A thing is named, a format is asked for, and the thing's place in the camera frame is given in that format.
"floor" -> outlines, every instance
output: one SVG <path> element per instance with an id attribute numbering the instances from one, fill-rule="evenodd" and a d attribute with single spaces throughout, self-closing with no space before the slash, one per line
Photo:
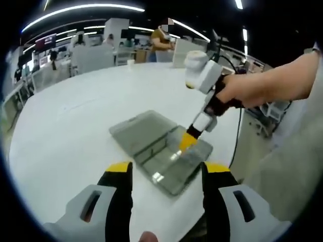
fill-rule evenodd
<path id="1" fill-rule="evenodd" d="M 9 155 L 10 143 L 18 120 L 17 114 L 14 123 L 7 124 L 2 121 L 2 142 L 6 157 Z M 233 176 L 238 181 L 242 181 L 245 176 L 257 166 L 259 161 L 270 152 L 270 139 L 263 135 L 257 135 L 254 119 L 249 114 L 244 113 L 242 119 L 241 133 L 238 139 L 235 158 L 230 167 Z M 205 241 L 206 223 L 204 217 L 191 229 L 191 231 L 181 241 Z"/>

